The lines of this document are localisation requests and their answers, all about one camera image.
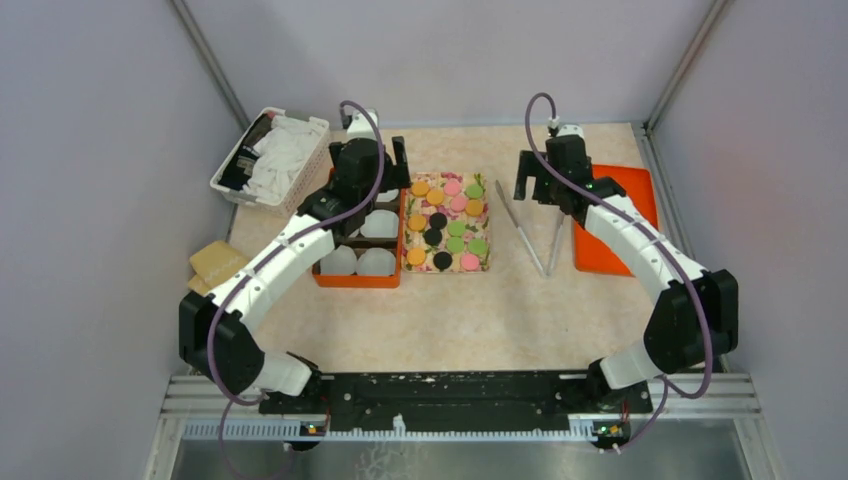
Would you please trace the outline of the yellow cookie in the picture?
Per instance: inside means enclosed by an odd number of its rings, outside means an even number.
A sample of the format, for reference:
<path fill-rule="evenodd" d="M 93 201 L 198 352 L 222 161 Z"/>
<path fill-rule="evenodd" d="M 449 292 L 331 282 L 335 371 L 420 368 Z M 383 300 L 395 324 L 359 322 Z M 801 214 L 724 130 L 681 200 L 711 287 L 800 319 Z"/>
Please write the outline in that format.
<path fill-rule="evenodd" d="M 470 199 L 467 201 L 464 211 L 470 217 L 479 217 L 485 209 L 485 204 L 480 199 Z"/>
<path fill-rule="evenodd" d="M 422 232 L 428 226 L 428 219 L 421 214 L 413 214 L 407 220 L 407 227 L 412 232 Z"/>
<path fill-rule="evenodd" d="M 444 202 L 445 194 L 441 189 L 430 189 L 425 199 L 430 206 L 440 206 Z"/>
<path fill-rule="evenodd" d="M 426 181 L 417 181 L 411 188 L 410 192 L 415 197 L 425 197 L 430 191 L 430 185 Z"/>
<path fill-rule="evenodd" d="M 427 252 L 422 248 L 411 248 L 406 253 L 406 261 L 412 267 L 422 265 L 426 260 Z"/>

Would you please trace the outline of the black cookie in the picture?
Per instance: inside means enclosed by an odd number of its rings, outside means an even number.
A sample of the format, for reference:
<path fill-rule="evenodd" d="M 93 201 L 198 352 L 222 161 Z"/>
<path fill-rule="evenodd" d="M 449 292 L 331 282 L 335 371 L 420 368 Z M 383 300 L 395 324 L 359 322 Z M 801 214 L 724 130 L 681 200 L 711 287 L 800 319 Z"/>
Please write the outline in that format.
<path fill-rule="evenodd" d="M 440 251 L 433 256 L 433 265 L 439 271 L 448 270 L 453 263 L 453 256 L 449 252 Z"/>
<path fill-rule="evenodd" d="M 430 228 L 423 234 L 424 241 L 427 245 L 438 247 L 443 239 L 443 234 L 440 229 Z"/>
<path fill-rule="evenodd" d="M 442 230 L 446 227 L 448 218 L 441 212 L 436 212 L 429 217 L 429 227 L 434 230 Z"/>

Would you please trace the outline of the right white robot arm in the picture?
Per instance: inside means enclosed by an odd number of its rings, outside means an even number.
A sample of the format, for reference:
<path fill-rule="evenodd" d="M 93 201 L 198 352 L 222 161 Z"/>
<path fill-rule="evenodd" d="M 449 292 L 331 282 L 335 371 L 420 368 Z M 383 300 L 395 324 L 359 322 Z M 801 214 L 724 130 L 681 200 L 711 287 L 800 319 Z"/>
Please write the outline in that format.
<path fill-rule="evenodd" d="M 654 303 L 642 337 L 595 361 L 586 385 L 589 404 L 612 412 L 627 388 L 673 374 L 738 345 L 738 282 L 726 270 L 710 271 L 675 247 L 609 176 L 597 177 L 581 128 L 548 121 L 545 149 L 521 152 L 514 197 L 553 205 L 600 240 L 627 267 Z"/>

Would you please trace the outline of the paper cup middle right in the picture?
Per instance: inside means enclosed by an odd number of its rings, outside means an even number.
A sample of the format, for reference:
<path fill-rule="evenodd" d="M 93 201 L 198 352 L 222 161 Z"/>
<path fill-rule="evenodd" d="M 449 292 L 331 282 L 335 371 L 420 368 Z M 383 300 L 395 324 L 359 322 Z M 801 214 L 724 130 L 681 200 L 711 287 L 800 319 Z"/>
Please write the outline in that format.
<path fill-rule="evenodd" d="M 359 234 L 369 239 L 396 238 L 399 225 L 400 220 L 397 213 L 378 209 L 365 217 L 364 223 L 359 229 Z"/>

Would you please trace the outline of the white plastic basket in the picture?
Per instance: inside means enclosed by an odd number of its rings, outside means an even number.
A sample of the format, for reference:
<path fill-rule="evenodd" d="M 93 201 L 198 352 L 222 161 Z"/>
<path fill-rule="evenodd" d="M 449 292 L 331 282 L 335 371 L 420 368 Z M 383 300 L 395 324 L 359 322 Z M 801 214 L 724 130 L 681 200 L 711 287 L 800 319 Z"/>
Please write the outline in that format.
<path fill-rule="evenodd" d="M 330 124 L 267 107 L 209 180 L 226 200 L 288 217 L 329 159 Z"/>

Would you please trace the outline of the orange cookie box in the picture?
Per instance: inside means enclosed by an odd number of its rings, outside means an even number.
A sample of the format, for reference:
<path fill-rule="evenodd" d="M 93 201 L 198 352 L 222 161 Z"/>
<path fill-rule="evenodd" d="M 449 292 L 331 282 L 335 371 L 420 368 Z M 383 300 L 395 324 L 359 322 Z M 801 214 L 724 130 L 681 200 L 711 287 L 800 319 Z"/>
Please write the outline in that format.
<path fill-rule="evenodd" d="M 316 284 L 323 288 L 398 287 L 404 199 L 405 192 L 399 189 L 380 193 L 363 226 L 338 240 L 335 250 L 313 265 Z"/>

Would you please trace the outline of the paper cup front left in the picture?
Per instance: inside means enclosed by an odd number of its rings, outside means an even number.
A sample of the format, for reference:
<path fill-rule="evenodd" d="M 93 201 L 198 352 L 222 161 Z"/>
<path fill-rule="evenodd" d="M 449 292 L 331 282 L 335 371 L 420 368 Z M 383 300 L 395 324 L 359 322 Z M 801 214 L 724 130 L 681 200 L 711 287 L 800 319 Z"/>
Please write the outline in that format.
<path fill-rule="evenodd" d="M 319 261 L 321 276 L 351 276 L 356 273 L 358 258 L 349 246 L 341 245 Z"/>

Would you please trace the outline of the paper cup front right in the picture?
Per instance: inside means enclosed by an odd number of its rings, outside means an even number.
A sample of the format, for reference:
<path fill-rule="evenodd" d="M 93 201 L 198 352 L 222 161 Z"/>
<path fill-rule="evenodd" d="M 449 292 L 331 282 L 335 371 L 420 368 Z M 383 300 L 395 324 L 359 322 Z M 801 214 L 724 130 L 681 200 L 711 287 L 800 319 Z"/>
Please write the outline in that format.
<path fill-rule="evenodd" d="M 383 248 L 366 249 L 358 258 L 356 274 L 359 276 L 390 277 L 395 274 L 396 257 Z"/>

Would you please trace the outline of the green cookie back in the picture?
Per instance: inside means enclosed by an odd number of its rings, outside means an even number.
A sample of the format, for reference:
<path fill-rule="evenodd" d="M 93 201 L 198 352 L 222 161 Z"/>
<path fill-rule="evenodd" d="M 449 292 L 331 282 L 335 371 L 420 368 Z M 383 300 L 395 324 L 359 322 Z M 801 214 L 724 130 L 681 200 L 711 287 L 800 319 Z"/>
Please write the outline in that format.
<path fill-rule="evenodd" d="M 471 184 L 465 188 L 465 195 L 469 199 L 480 199 L 484 193 L 484 188 L 479 184 Z"/>

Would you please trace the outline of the green cookie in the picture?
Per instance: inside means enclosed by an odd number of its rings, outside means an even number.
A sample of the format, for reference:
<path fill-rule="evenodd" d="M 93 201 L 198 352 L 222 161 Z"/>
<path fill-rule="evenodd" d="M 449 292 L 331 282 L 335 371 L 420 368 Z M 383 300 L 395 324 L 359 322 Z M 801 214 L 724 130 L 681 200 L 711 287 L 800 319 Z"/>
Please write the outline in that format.
<path fill-rule="evenodd" d="M 482 257 L 488 252 L 488 243 L 481 238 L 472 238 L 468 241 L 467 249 L 470 253 Z"/>
<path fill-rule="evenodd" d="M 484 188 L 479 184 L 471 184 L 465 188 L 465 195 L 469 199 L 480 199 L 484 193 Z"/>
<path fill-rule="evenodd" d="M 451 254 L 460 254 L 465 251 L 466 242 L 461 237 L 449 237 L 445 243 L 445 248 Z"/>
<path fill-rule="evenodd" d="M 451 237 L 461 238 L 466 232 L 466 223 L 460 220 L 452 221 L 447 225 L 447 232 Z"/>

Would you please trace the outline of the pink cookie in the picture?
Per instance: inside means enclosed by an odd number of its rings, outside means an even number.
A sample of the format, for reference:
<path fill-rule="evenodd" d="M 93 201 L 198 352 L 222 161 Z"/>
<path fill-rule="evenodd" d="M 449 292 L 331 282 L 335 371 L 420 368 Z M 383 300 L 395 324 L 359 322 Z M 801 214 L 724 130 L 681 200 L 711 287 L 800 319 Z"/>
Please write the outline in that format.
<path fill-rule="evenodd" d="M 465 195 L 459 194 L 451 199 L 449 208 L 452 212 L 463 212 L 467 207 L 468 201 L 469 199 Z"/>
<path fill-rule="evenodd" d="M 450 179 L 445 183 L 443 187 L 443 192 L 447 197 L 455 197 L 459 195 L 463 191 L 463 186 L 461 181 L 457 181 L 456 179 Z"/>
<path fill-rule="evenodd" d="M 464 253 L 460 257 L 460 267 L 463 271 L 475 272 L 480 269 L 480 259 L 472 253 Z"/>

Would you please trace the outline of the green cookie right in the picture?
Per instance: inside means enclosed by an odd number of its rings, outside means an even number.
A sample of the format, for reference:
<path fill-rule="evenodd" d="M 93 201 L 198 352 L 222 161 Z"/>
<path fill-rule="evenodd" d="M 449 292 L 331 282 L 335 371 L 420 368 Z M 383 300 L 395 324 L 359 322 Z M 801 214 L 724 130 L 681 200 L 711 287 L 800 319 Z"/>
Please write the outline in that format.
<path fill-rule="evenodd" d="M 470 253 L 482 257 L 488 252 L 488 243 L 481 238 L 472 238 L 468 241 L 467 249 Z"/>

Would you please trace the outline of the black cookie front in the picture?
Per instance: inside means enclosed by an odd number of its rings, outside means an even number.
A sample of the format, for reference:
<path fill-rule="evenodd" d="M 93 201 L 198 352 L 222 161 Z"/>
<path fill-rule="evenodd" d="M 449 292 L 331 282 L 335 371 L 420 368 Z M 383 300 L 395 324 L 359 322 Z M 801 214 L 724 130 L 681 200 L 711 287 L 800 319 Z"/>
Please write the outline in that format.
<path fill-rule="evenodd" d="M 433 265 L 439 271 L 448 270 L 453 263 L 453 256 L 449 252 L 440 251 L 433 256 Z"/>

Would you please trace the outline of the yellow folded cloth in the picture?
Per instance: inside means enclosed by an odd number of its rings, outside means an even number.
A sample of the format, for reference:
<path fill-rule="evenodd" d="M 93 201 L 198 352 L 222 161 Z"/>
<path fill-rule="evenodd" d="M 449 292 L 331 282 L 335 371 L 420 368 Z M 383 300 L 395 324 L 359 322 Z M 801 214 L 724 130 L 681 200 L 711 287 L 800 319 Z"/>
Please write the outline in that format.
<path fill-rule="evenodd" d="M 189 258 L 193 275 L 187 283 L 188 288 L 200 295 L 206 295 L 215 287 L 227 281 L 250 259 L 229 243 L 218 240 L 203 247 Z"/>

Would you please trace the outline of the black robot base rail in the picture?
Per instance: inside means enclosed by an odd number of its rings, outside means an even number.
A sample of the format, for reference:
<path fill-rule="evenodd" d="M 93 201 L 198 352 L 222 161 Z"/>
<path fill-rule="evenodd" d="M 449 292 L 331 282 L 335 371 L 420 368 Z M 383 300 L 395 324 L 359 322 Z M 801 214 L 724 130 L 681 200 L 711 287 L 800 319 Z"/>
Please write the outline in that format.
<path fill-rule="evenodd" d="M 579 370 L 325 373 L 297 397 L 272 393 L 262 415 L 328 419 L 333 433 L 377 432 L 401 417 L 413 433 L 553 432 L 579 414 L 648 414 L 645 382 L 596 389 Z"/>

